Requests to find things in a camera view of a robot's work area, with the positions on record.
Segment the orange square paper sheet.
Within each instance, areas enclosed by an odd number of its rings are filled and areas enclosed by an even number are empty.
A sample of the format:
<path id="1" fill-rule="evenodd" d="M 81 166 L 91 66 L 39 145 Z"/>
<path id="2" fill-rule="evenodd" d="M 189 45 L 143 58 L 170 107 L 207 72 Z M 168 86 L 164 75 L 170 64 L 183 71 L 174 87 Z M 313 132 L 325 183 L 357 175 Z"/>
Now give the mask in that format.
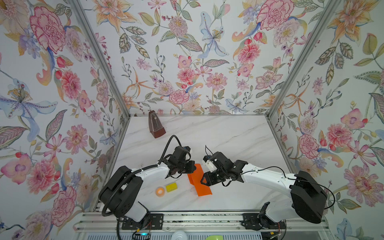
<path id="1" fill-rule="evenodd" d="M 196 169 L 192 174 L 188 174 L 190 184 L 195 187 L 197 195 L 199 197 L 212 195 L 210 187 L 203 185 L 201 180 L 203 179 L 203 169 L 200 164 L 195 164 Z"/>

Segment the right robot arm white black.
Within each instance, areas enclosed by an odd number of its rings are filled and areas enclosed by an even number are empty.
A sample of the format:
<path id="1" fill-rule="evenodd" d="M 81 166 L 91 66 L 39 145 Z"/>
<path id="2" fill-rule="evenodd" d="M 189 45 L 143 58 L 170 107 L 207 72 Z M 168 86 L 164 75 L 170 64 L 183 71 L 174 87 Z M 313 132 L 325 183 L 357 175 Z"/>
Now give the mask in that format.
<path id="1" fill-rule="evenodd" d="M 242 160 L 232 162 L 221 152 L 204 156 L 203 162 L 209 169 L 201 179 L 201 184 L 205 186 L 224 184 L 225 181 L 240 182 L 256 184 L 287 196 L 285 200 L 264 203 L 257 216 L 251 218 L 250 222 L 258 230 L 269 229 L 274 224 L 294 218 L 312 224 L 321 223 L 327 194 L 309 173 L 278 173 L 275 166 L 263 169 Z"/>

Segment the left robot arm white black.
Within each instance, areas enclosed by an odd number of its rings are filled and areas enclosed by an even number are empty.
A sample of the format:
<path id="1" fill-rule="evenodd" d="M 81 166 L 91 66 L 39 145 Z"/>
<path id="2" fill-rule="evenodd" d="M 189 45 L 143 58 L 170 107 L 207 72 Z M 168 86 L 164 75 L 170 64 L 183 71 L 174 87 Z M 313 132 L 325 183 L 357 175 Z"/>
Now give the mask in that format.
<path id="1" fill-rule="evenodd" d="M 180 146 L 160 163 L 136 170 L 122 166 L 99 193 L 99 201 L 104 205 L 102 216 L 113 215 L 136 223 L 146 222 L 150 211 L 137 201 L 139 191 L 174 175 L 192 174 L 196 169 L 195 162 L 191 160 L 191 148 Z"/>

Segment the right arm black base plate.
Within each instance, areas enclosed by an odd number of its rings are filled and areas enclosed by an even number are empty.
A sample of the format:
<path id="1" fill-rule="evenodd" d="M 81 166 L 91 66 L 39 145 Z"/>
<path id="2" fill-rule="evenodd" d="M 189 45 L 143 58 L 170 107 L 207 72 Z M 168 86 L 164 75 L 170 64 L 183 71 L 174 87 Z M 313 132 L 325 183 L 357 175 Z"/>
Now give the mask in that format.
<path id="1" fill-rule="evenodd" d="M 258 213 L 246 213 L 242 214 L 242 217 L 241 225 L 246 230 L 283 230 L 287 227 L 285 221 L 273 222 L 264 215 L 260 217 Z"/>

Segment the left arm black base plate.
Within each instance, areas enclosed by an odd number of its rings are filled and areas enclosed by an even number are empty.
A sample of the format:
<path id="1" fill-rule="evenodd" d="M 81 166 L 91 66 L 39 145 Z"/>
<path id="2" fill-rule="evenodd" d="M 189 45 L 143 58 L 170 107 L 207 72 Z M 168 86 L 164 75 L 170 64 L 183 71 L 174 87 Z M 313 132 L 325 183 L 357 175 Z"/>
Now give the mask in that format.
<path id="1" fill-rule="evenodd" d="M 123 220 L 122 230 L 162 230 L 164 214 L 146 214 L 142 220 L 135 222 L 133 219 Z"/>

